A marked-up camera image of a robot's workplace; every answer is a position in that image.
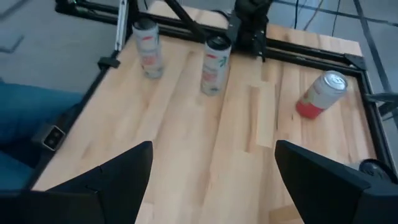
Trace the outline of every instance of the white can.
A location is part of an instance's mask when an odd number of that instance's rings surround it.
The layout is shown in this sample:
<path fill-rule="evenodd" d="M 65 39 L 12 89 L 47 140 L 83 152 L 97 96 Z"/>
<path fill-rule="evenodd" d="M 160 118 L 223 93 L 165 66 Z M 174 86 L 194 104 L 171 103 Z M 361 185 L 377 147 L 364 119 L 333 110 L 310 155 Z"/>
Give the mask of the white can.
<path fill-rule="evenodd" d="M 296 109 L 302 116 L 316 118 L 347 92 L 347 86 L 348 82 L 343 74 L 327 71 L 298 100 Z"/>
<path fill-rule="evenodd" d="M 227 36 L 213 36 L 206 40 L 200 82 L 201 91 L 205 94 L 214 96 L 221 91 L 230 53 L 231 41 Z"/>
<path fill-rule="evenodd" d="M 159 26 L 148 18 L 141 18 L 133 24 L 132 31 L 145 76 L 160 78 L 163 75 L 163 60 Z"/>

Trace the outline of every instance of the wooden tabletop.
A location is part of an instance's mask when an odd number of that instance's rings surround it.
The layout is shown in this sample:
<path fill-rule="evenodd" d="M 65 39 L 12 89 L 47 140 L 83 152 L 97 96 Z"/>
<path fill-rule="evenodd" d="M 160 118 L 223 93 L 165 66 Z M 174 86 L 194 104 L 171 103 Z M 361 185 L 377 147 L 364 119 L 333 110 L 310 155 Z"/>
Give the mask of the wooden tabletop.
<path fill-rule="evenodd" d="M 173 17 L 162 2 L 150 11 Z M 187 11 L 199 23 L 226 26 L 213 12 Z M 273 25 L 267 33 L 361 55 L 358 43 L 348 40 Z M 127 42 L 120 67 L 109 69 L 34 190 L 47 190 L 151 140 L 154 162 L 136 223 L 268 223 L 279 212 L 297 218 L 275 163 L 275 140 L 342 163 L 375 157 L 354 78 L 347 77 L 342 99 L 308 120 L 295 111 L 295 102 L 322 71 L 233 54 L 224 92 L 209 97 L 200 91 L 203 45 L 161 41 L 165 72 L 158 80 L 143 76 L 134 41 Z"/>

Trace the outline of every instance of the gray floor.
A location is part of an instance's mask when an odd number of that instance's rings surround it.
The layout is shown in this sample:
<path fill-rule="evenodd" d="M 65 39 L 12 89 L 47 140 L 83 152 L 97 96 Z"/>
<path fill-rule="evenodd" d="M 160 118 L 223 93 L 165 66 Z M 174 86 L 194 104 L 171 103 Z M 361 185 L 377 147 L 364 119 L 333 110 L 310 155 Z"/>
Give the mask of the gray floor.
<path fill-rule="evenodd" d="M 0 1 L 0 9 L 12 1 Z M 117 5 L 118 0 L 93 0 Z M 186 0 L 184 5 L 202 9 L 228 9 L 234 0 L 199 1 Z M 320 0 L 300 0 L 300 4 L 318 7 Z M 294 26 L 295 0 L 279 0 L 269 12 L 270 22 L 284 27 Z M 394 91 L 398 91 L 398 27 L 374 22 L 384 20 L 398 23 L 398 1 L 360 0 L 368 20 L 371 35 L 376 43 L 382 64 Z M 6 82 L 37 85 L 60 90 L 84 93 L 98 73 L 96 62 L 100 56 L 109 55 L 113 50 L 115 26 L 87 21 L 76 17 L 57 14 L 54 2 L 30 0 L 5 21 L 0 21 L 0 30 L 15 30 L 25 39 L 13 54 L 0 53 L 0 77 Z M 325 0 L 307 31 L 355 40 L 361 45 L 373 90 L 383 92 L 373 56 L 357 16 L 353 0 Z M 336 16 L 334 12 L 347 14 Z M 301 8 L 298 29 L 303 29 L 314 14 L 313 9 Z M 392 120 L 385 122 L 387 135 L 395 150 L 398 146 L 398 131 Z"/>

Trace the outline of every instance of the can label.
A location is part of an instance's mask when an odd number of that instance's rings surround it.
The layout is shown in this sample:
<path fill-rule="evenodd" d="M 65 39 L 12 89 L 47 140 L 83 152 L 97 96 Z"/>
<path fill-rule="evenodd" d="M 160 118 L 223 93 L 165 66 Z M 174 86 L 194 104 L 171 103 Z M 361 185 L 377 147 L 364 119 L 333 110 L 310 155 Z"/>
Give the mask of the can label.
<path fill-rule="evenodd" d="M 148 78 L 159 78 L 163 74 L 163 60 L 159 41 L 159 28 L 148 30 L 135 29 L 137 50 L 140 55 L 141 67 Z"/>
<path fill-rule="evenodd" d="M 229 63 L 231 47 L 226 50 L 214 50 L 205 45 L 205 58 L 201 76 L 201 90 L 207 95 L 220 92 L 225 80 L 225 72 Z"/>
<path fill-rule="evenodd" d="M 308 118 L 315 118 L 344 95 L 346 88 L 337 90 L 327 84 L 325 80 L 329 78 L 328 76 L 330 75 L 336 76 L 335 72 L 330 71 L 318 77 L 303 97 L 297 102 L 296 109 L 301 115 Z"/>

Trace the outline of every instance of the red can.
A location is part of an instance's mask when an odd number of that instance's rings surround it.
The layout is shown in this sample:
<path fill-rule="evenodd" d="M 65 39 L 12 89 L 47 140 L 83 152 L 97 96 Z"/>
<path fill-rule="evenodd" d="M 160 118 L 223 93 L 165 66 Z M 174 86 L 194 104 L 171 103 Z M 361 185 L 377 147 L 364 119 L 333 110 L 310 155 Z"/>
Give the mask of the red can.
<path fill-rule="evenodd" d="M 347 92 L 347 84 L 347 79 L 340 72 L 325 72 L 298 100 L 296 110 L 306 118 L 316 118 Z"/>

